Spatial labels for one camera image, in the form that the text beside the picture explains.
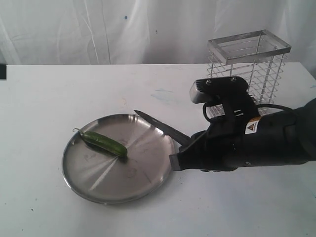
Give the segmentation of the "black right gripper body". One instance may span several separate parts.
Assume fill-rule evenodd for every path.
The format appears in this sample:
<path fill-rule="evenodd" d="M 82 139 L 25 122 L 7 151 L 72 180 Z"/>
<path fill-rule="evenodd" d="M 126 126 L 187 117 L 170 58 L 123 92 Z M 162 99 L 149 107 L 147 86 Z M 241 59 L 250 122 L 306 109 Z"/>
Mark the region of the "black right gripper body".
<path fill-rule="evenodd" d="M 226 116 L 210 120 L 210 126 L 204 133 L 201 156 L 202 169 L 208 171 L 234 171 L 237 168 L 249 167 L 249 157 L 244 145 L 244 133 L 248 116 L 237 116 L 233 120 Z"/>

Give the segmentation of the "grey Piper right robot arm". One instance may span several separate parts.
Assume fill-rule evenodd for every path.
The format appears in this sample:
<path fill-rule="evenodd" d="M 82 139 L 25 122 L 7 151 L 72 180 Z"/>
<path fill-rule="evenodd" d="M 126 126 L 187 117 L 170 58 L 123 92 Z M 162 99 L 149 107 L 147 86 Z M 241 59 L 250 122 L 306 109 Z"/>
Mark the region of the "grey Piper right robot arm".
<path fill-rule="evenodd" d="M 262 117 L 218 117 L 192 143 L 170 155 L 174 171 L 234 171 L 300 165 L 316 159 L 316 101 Z"/>

